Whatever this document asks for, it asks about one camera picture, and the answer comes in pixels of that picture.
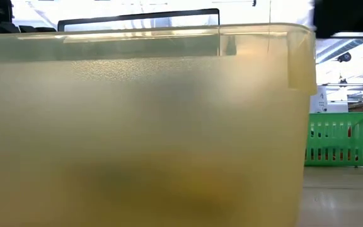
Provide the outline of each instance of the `black frame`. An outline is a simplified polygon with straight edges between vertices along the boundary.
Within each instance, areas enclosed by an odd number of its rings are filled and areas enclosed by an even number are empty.
[[[157,13],[140,13],[134,15],[107,16],[101,18],[60,20],[57,25],[57,31],[64,32],[66,25],[82,25],[88,23],[102,23],[102,22],[111,22],[111,21],[143,20],[143,19],[169,18],[176,16],[198,16],[198,15],[218,15],[218,25],[221,25],[221,17],[219,15],[219,9],[211,8],[211,9],[184,10],[184,11],[167,11],[167,12],[157,12]]]

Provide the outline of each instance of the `table surface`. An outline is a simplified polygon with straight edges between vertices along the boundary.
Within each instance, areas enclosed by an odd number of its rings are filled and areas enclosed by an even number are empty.
[[[363,227],[363,168],[306,167],[298,227]]]

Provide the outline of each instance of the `green basket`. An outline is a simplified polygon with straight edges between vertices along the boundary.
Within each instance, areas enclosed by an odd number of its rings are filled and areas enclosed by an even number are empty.
[[[311,113],[305,166],[363,166],[363,113]]]

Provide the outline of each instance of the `basket slot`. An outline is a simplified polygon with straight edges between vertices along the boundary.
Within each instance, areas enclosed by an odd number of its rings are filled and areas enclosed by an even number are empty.
[[[359,161],[359,150],[358,150],[358,148],[355,149],[355,160]]]
[[[318,149],[318,160],[321,160],[321,149]]]
[[[340,122],[340,127],[338,128],[338,138],[344,138],[344,122]]]
[[[344,149],[340,149],[340,161],[344,160]]]
[[[347,124],[347,136],[348,136],[348,138],[351,138],[351,136],[352,136],[352,127],[351,127],[351,122],[348,122],[348,124]]]
[[[310,149],[310,160],[314,160],[314,150],[313,148]]]
[[[322,133],[322,126],[321,126],[321,122],[318,122],[318,126],[317,126],[317,137],[321,138],[321,133]]]
[[[336,156],[335,156],[335,148],[333,148],[333,157],[332,157],[332,160],[333,160],[333,161],[335,161],[335,160],[336,160],[336,159],[335,159],[335,157],[336,157]]]
[[[336,138],[336,137],[337,137],[337,125],[335,122],[333,122],[331,125],[331,138]]]
[[[360,138],[360,133],[359,133],[359,124],[355,124],[352,129],[354,130],[353,133],[354,133],[354,137],[356,139],[359,139]]]
[[[310,125],[310,137],[314,138],[314,124]]]
[[[329,132],[329,125],[328,125],[328,122],[325,123],[325,137],[328,138],[330,132]]]

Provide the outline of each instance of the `plastic container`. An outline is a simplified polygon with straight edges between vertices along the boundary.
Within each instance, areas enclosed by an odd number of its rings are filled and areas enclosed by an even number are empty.
[[[311,113],[306,166],[363,166],[363,113]]]
[[[297,25],[0,35],[0,226],[292,227],[315,90]]]

